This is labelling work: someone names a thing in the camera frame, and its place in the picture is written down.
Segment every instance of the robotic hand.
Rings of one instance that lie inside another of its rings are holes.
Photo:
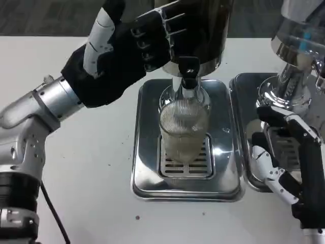
[[[124,1],[107,0],[62,76],[48,76],[0,113],[0,243],[37,239],[46,137],[83,105],[110,104],[146,72],[169,62],[173,36],[186,31],[179,17],[196,1],[175,1],[122,23]]]
[[[311,127],[293,112],[264,106],[257,109],[266,122],[264,132],[252,135],[253,157],[269,188],[291,205],[292,215],[300,220],[306,243],[325,243],[325,144]],[[295,138],[302,183],[281,168],[274,157],[268,130],[277,128],[277,136]]]

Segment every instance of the black cylinder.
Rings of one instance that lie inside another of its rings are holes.
[[[124,0],[123,22],[132,21],[138,15],[153,8],[158,8],[175,0]],[[167,17],[169,31],[186,27],[186,31],[172,35],[172,62],[164,70],[180,76],[178,57],[195,56],[200,60],[198,76],[208,75],[221,63],[221,55],[228,33],[228,23],[233,8],[233,0],[179,0],[173,6],[186,12],[181,18]]]
[[[20,173],[0,173],[0,208],[14,207],[36,212],[40,183]]]

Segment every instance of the small stain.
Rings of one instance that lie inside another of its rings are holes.
[[[230,129],[229,128],[222,128],[223,132],[225,133],[230,133]]]

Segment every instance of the metal screw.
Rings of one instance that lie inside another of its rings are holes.
[[[51,83],[52,81],[54,81],[53,76],[51,76],[51,75],[44,76],[43,82],[44,82],[45,84],[49,84],[49,83]]]

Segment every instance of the black cable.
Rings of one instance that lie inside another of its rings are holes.
[[[62,233],[62,236],[63,236],[64,240],[66,241],[66,244],[70,244],[71,242],[70,242],[70,239],[68,237],[68,234],[67,234],[67,232],[66,232],[66,230],[65,230],[65,228],[64,228],[64,226],[63,226],[63,224],[62,224],[62,222],[60,220],[59,215],[57,214],[57,212],[56,212],[56,210],[55,210],[55,208],[54,208],[54,206],[53,206],[53,204],[52,204],[52,202],[50,200],[49,195],[47,194],[47,191],[45,189],[43,181],[42,181],[42,184],[41,184],[41,190],[43,192],[45,201],[46,201],[47,205],[49,206],[49,208],[50,208],[50,210],[51,210],[51,212],[53,214],[53,217],[55,218],[55,221],[56,221],[56,223],[57,223],[57,225],[58,225],[58,227],[59,227],[59,229],[60,229],[60,231]]]

